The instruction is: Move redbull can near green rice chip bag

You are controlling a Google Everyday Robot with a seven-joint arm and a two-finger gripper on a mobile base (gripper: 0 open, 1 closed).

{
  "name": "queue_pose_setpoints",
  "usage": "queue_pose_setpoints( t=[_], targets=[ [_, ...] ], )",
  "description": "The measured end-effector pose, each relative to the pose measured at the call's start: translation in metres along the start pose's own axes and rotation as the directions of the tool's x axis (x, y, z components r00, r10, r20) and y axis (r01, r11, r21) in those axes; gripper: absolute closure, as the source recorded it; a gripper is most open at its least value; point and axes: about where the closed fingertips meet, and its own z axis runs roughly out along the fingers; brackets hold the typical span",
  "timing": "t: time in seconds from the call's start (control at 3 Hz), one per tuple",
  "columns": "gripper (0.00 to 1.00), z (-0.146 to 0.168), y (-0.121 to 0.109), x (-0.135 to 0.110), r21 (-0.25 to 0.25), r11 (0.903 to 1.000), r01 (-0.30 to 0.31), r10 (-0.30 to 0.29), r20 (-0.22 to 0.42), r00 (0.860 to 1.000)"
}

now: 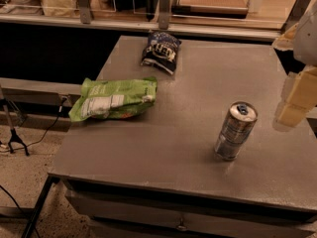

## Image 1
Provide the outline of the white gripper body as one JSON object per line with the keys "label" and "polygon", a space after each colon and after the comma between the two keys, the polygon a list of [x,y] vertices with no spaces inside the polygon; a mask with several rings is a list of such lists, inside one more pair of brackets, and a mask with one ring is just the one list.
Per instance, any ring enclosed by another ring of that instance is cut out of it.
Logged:
{"label": "white gripper body", "polygon": [[306,65],[317,65],[317,2],[298,22],[293,40],[293,55]]}

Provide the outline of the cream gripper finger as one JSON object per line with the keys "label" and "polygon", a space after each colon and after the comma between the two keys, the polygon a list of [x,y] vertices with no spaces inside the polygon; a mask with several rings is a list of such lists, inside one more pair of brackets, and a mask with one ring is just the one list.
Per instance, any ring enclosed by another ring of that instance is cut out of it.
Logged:
{"label": "cream gripper finger", "polygon": [[272,43],[272,47],[279,51],[292,51],[297,27],[298,24],[293,25],[284,34],[276,38]]}
{"label": "cream gripper finger", "polygon": [[299,73],[290,72],[276,106],[272,126],[280,132],[297,127],[317,105],[317,67],[307,65]]}

